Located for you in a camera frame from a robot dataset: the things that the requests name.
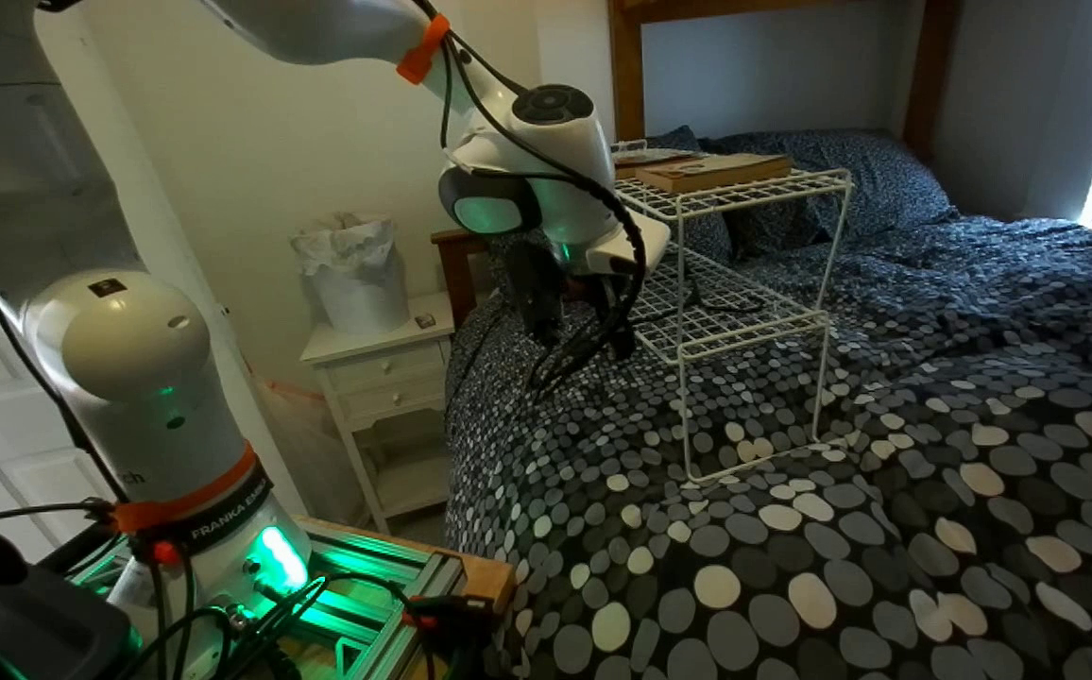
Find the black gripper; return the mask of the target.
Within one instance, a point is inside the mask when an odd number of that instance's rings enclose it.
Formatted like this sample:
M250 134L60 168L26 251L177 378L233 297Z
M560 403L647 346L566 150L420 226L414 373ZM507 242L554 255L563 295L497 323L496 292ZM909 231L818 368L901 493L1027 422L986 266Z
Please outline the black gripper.
M510 242L502 251L502 280L510 307L521 312L525 331L560 355L592 355L607 346L613 355L632 355L632 277L570 277L563 272L539 242ZM585 302L592 319L563 331L563 307Z

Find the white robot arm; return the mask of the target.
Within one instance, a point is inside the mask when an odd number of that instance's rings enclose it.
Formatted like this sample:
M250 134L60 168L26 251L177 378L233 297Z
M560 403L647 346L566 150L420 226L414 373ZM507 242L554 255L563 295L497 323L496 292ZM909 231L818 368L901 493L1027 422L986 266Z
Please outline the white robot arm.
M76 4L0 0L0 309L123 489L97 521L128 542L109 601L144 651L104 680L238 680L320 583L226 407L207 323L144 268L118 184L39 40L35 23ZM274 59L386 59L467 116L439 178L452 222L478 237L536 231L560 272L617 292L613 309L532 372L539 388L632 329L668 231L617 200L581 90L515 85L429 0L201 4Z

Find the green lit robot base mount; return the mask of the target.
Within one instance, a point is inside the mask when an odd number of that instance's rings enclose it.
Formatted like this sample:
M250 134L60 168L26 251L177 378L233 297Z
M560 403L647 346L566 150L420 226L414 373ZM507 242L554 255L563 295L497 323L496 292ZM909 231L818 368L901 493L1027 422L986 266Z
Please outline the green lit robot base mount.
M230 555L153 545L113 569L133 642L104 680L510 680L510 567L274 521Z

